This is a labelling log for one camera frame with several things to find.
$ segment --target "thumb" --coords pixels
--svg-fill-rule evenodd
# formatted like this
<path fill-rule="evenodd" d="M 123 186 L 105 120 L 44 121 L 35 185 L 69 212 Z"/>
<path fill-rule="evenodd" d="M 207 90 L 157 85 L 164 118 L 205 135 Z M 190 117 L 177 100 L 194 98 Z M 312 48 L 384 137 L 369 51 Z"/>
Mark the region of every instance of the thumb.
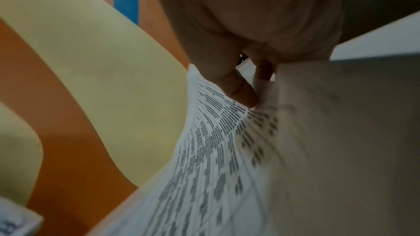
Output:
<path fill-rule="evenodd" d="M 258 103 L 258 96 L 251 85 L 239 75 L 236 69 L 229 72 L 227 75 L 209 79 L 232 100 L 237 101 L 248 108 L 255 107 Z"/>

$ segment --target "hand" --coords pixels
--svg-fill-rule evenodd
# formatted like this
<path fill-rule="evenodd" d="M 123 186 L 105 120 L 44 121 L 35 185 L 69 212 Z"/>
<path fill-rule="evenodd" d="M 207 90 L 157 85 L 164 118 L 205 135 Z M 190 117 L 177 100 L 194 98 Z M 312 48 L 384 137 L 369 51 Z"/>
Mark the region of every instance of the hand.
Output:
<path fill-rule="evenodd" d="M 241 52 L 269 80 L 281 62 L 328 59 L 341 34 L 342 0 L 160 0 L 190 60 L 227 96 L 258 98 L 236 72 Z"/>

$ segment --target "yellow surface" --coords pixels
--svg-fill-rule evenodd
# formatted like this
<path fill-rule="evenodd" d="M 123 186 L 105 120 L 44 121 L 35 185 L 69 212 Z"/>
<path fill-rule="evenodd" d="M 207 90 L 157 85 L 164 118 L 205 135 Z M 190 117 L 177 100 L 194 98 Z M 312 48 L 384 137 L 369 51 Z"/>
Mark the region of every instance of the yellow surface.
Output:
<path fill-rule="evenodd" d="M 42 163 L 36 133 L 7 106 L 0 104 L 0 195 L 26 204 Z"/>
<path fill-rule="evenodd" d="M 176 59 L 102 0 L 0 3 L 0 17 L 64 83 L 130 181 L 140 186 L 170 159 L 186 113 Z"/>

